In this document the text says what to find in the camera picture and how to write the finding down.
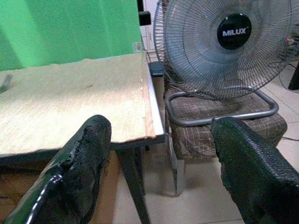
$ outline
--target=chair seat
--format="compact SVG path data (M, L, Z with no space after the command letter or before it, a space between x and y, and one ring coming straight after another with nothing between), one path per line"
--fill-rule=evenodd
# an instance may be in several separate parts
M165 94L169 95L173 92L174 89L168 88ZM226 101L180 97L172 100L171 104L176 117L183 120L261 112L270 109L270 106L255 93ZM275 146L287 130L285 120L277 113L265 118L243 121ZM179 160L216 156L210 125L184 127L171 123L170 127L173 147Z

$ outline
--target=green wall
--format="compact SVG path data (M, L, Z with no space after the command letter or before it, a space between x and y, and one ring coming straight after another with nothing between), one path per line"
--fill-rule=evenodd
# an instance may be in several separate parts
M133 53L136 0L0 0L0 70Z

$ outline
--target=fan grille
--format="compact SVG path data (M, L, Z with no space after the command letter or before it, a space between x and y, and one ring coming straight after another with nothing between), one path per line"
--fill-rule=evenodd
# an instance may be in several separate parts
M159 61L168 78L190 94L216 100L246 95L297 54L298 6L290 0L161 0L154 23ZM217 31L232 14L246 15L252 31L243 46L229 50Z

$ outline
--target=chair leg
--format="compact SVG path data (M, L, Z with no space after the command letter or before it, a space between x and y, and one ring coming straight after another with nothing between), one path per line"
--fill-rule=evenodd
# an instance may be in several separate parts
M174 186L176 191L175 194L176 196L180 196L183 193L185 187L185 177L184 177L185 161L177 159L177 156L175 154L172 145L172 138L170 135L168 135L168 146L169 146L172 174L174 179Z

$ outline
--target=tiled floor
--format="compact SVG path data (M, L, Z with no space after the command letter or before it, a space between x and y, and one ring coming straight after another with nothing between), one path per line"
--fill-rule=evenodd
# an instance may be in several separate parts
M287 67L282 72L281 77L285 85L289 84L293 72L292 67ZM154 82L159 104L163 108L163 81L157 79ZM278 102L279 113L288 123L285 136L299 139L299 94L285 90L278 78L262 90ZM281 140L278 149L299 171L299 142ZM236 205L222 185L217 159L186 165L186 189L180 197L173 196L174 185L166 145L153 146L150 151L144 153L144 173L146 201L153 224L244 223ZM115 211L114 224L140 223L122 175L118 183Z

